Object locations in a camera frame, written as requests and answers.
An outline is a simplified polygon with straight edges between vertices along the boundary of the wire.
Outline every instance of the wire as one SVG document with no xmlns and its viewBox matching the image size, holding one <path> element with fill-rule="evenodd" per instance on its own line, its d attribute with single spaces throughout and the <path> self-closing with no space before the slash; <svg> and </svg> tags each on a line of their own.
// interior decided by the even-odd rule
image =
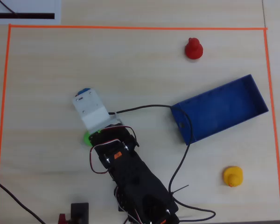
<svg viewBox="0 0 280 224">
<path fill-rule="evenodd" d="M 119 139 L 113 139 L 113 140 L 111 140 L 111 141 L 107 141 L 107 142 L 104 142 L 104 143 L 102 143 L 102 144 L 98 144 L 98 145 L 96 145 L 96 146 L 107 145 L 107 144 L 112 143 L 112 142 L 115 142 L 115 141 L 119 141 Z M 91 161 L 91 153 L 92 153 L 92 150 L 93 150 L 96 146 L 93 146 L 93 147 L 90 149 L 90 152 L 89 152 L 89 163 L 90 163 L 90 168 L 91 168 L 91 170 L 92 170 L 94 173 L 96 173 L 96 174 L 106 174 L 106 173 L 108 172 L 108 170 L 105 171 L 105 172 L 97 172 L 97 171 L 95 171 L 95 170 L 93 169 L 92 161 Z"/>
<path fill-rule="evenodd" d="M 17 15 L 17 13 L 15 13 L 13 10 L 11 10 L 11 9 L 10 9 L 7 5 L 5 5 L 1 0 L 0 0 L 0 3 L 1 3 L 6 9 L 8 9 L 9 12 L 11 12 L 11 13 Z"/>
<path fill-rule="evenodd" d="M 135 209 L 135 212 L 136 212 L 137 219 L 138 219 L 139 223 L 140 223 L 140 224 L 143 224 L 143 223 L 141 222 L 141 219 L 140 219 L 140 217 L 139 217 L 138 212 L 137 212 L 137 210 L 136 210 L 136 209 Z"/>
<path fill-rule="evenodd" d="M 188 119 L 189 121 L 189 125 L 190 125 L 190 129 L 191 129 L 191 133 L 190 133 L 190 140 L 189 140 L 189 144 L 187 145 L 187 148 L 186 148 L 186 151 L 182 157 L 182 160 L 181 162 L 179 163 L 177 169 L 175 170 L 175 172 L 173 173 L 170 181 L 169 181 L 169 186 L 168 186 L 168 192 L 170 194 L 172 194 L 172 197 L 173 197 L 173 192 L 171 192 L 171 185 L 172 185 L 172 182 L 176 176 L 176 174 L 178 173 L 178 171 L 180 170 L 180 168 L 182 167 L 182 164 L 187 156 L 187 153 L 188 153 L 188 150 L 189 150 L 189 147 L 190 147 L 190 144 L 193 140 L 193 125 L 192 125 L 192 121 L 189 117 L 189 115 L 182 109 L 180 108 L 177 108 L 177 107 L 174 107 L 174 106 L 169 106 L 169 105 L 162 105 L 162 104 L 151 104 L 151 105 L 144 105 L 144 106 L 138 106 L 138 107 L 134 107 L 134 108 L 130 108 L 130 109 L 126 109 L 126 110 L 121 110 L 121 111 L 117 111 L 116 113 L 125 113 L 125 112 L 129 112 L 129 111 L 135 111 L 135 110 L 138 110 L 138 109 L 142 109 L 142 108 L 148 108 L 148 107 L 166 107 L 166 108 L 170 108 L 171 110 L 178 110 L 180 112 L 182 112 L 186 118 Z M 199 222 L 199 221 L 205 221 L 205 220 L 209 220 L 211 218 L 213 218 L 216 213 L 212 210 L 207 210 L 207 209 L 200 209 L 200 208 L 197 208 L 197 207 L 193 207 L 193 206 L 189 206 L 189 205 L 186 205 L 186 204 L 183 204 L 181 203 L 180 201 L 178 201 L 175 197 L 173 197 L 173 200 L 178 203 L 179 205 L 185 207 L 185 208 L 188 208 L 188 209 L 194 209 L 194 210 L 198 210 L 198 211 L 205 211 L 205 212 L 211 212 L 213 213 L 213 215 L 211 215 L 210 217 L 207 217 L 207 218 L 202 218 L 202 219 L 187 219 L 187 220 L 180 220 L 180 222 Z"/>
<path fill-rule="evenodd" d="M 129 218 L 126 218 L 126 220 L 124 221 L 124 223 L 123 223 L 123 224 L 126 224 L 126 223 L 127 223 L 127 221 L 129 221 Z"/>
<path fill-rule="evenodd" d="M 125 126 L 125 125 L 120 125 L 120 126 L 112 126 L 112 127 L 105 127 L 104 129 L 102 129 L 102 131 L 103 130 L 107 130 L 107 129 L 112 129 L 112 128 L 130 128 L 131 130 L 132 130 L 132 132 L 133 132 L 133 134 L 134 134 L 134 137 L 135 137 L 135 141 L 137 142 L 137 137 L 136 137 L 136 134 L 135 134 L 135 131 L 134 131 L 134 129 L 132 129 L 132 127 L 130 127 L 130 126 Z"/>
<path fill-rule="evenodd" d="M 123 210 L 124 212 L 126 212 L 127 215 L 128 215 L 131 219 L 133 219 L 136 223 L 140 224 L 133 216 L 131 216 L 126 210 L 124 210 L 124 209 L 120 206 L 120 204 L 119 204 L 119 202 L 118 202 L 118 199 L 117 199 L 118 186 L 116 186 L 115 189 L 116 189 L 116 190 L 115 190 L 115 198 L 116 198 L 116 202 L 117 202 L 117 204 L 118 204 L 118 207 L 119 207 L 121 210 Z"/>
<path fill-rule="evenodd" d="M 31 215 L 33 215 L 34 218 L 36 218 L 41 224 L 46 224 L 44 221 L 42 221 L 41 218 L 39 218 L 33 211 L 31 211 L 29 208 L 27 208 L 25 205 L 23 205 L 17 198 L 14 196 L 9 190 L 7 190 L 2 184 L 0 184 L 0 187 L 8 193 L 23 209 L 25 209 L 27 212 L 29 212 Z"/>
</svg>

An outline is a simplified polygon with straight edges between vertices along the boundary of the black base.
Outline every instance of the black base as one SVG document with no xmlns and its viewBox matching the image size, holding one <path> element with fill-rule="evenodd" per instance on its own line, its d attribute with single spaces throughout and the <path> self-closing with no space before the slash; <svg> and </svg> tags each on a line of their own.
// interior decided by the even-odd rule
<svg viewBox="0 0 280 224">
<path fill-rule="evenodd" d="M 71 204 L 69 224 L 89 224 L 88 208 L 88 203 Z"/>
</svg>

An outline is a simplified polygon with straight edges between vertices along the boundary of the wooden table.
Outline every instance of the wooden table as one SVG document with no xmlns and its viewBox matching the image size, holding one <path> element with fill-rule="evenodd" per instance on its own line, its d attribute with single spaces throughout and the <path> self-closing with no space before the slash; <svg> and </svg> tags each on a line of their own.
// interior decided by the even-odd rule
<svg viewBox="0 0 280 224">
<path fill-rule="evenodd" d="M 273 92 L 280 138 L 279 51 L 272 48 L 274 16 L 265 1 Z M 129 27 L 264 27 L 261 1 L 63 2 L 63 25 Z M 201 40 L 203 57 L 183 56 L 189 37 Z M 0 26 L 0 106 L 7 27 Z M 90 221 L 122 223 L 112 196 L 114 183 L 89 169 L 84 126 L 71 99 L 95 88 L 109 111 L 146 104 L 173 105 L 252 74 L 269 112 L 190 147 L 173 189 L 184 203 L 212 209 L 208 222 L 280 220 L 280 189 L 271 99 L 262 30 L 136 30 L 12 28 L 2 134 L 0 182 L 46 223 L 69 213 L 70 203 L 89 202 Z M 139 139 L 141 158 L 165 186 L 185 144 L 166 109 L 123 114 Z M 222 171 L 244 170 L 244 182 L 229 188 Z M 180 217 L 208 214 L 180 208 Z M 36 223 L 0 189 L 0 224 Z"/>
</svg>

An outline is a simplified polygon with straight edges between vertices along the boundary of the white mounting plate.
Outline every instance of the white mounting plate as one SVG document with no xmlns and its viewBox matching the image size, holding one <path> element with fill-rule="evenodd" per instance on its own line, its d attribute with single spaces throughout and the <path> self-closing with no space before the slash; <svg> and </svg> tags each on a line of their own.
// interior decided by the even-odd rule
<svg viewBox="0 0 280 224">
<path fill-rule="evenodd" d="M 94 89 L 76 96 L 73 104 L 90 134 L 111 124 L 121 123 L 116 116 L 109 115 Z"/>
</svg>

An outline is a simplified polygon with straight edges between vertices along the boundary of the white paper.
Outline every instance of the white paper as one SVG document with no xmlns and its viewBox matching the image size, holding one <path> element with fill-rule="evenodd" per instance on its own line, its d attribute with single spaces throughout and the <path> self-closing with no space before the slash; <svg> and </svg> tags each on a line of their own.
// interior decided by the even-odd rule
<svg viewBox="0 0 280 224">
<path fill-rule="evenodd" d="M 0 24 L 58 25 L 61 23 L 61 0 L 2 0 L 16 13 L 54 13 L 55 19 L 0 19 Z M 0 3 L 0 13 L 9 11 Z"/>
</svg>

